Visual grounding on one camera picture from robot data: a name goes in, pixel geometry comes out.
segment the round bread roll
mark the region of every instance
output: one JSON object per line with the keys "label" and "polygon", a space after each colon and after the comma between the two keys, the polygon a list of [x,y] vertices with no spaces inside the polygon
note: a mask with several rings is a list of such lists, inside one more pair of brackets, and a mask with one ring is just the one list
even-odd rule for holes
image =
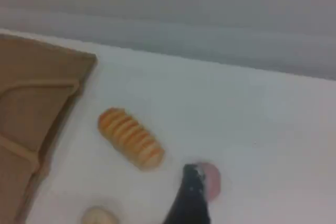
{"label": "round bread roll", "polygon": [[82,224],[118,224],[118,219],[101,207],[92,207],[86,210],[82,217]]}
{"label": "round bread roll", "polygon": [[124,109],[110,108],[99,116],[98,129],[139,169],[158,167],[164,150],[155,137]]}

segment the black object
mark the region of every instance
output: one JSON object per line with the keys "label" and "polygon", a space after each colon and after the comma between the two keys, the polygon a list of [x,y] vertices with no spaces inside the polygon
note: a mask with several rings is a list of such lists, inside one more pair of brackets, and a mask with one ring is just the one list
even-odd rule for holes
{"label": "black object", "polygon": [[185,165],[180,189],[163,224],[210,224],[204,191],[205,175],[201,168]]}

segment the white table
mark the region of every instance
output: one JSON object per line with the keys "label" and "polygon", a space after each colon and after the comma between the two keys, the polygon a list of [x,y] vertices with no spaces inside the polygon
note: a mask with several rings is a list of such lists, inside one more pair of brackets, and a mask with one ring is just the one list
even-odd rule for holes
{"label": "white table", "polygon": [[[24,36],[99,57],[28,224],[79,223],[92,205],[122,224],[160,224],[183,164],[198,158],[222,173],[214,224],[336,223],[336,82]],[[101,137],[97,117],[110,106],[162,142],[158,170],[138,171]]]}

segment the pink object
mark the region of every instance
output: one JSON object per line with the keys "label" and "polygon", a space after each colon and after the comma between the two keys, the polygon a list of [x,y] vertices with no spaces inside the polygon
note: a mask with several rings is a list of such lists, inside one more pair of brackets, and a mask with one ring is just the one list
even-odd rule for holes
{"label": "pink object", "polygon": [[216,166],[210,163],[201,162],[198,163],[198,165],[202,168],[205,174],[206,199],[208,202],[211,202],[221,192],[220,172]]}

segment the bread roll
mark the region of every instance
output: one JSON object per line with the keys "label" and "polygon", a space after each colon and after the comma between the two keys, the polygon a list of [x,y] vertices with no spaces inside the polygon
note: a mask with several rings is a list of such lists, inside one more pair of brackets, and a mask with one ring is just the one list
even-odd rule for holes
{"label": "bread roll", "polygon": [[113,213],[101,207],[92,207],[84,213],[82,224],[119,224],[119,221]]}
{"label": "bread roll", "polygon": [[114,148],[139,169],[160,165],[164,150],[155,137],[124,109],[110,108],[99,116],[98,128]]}

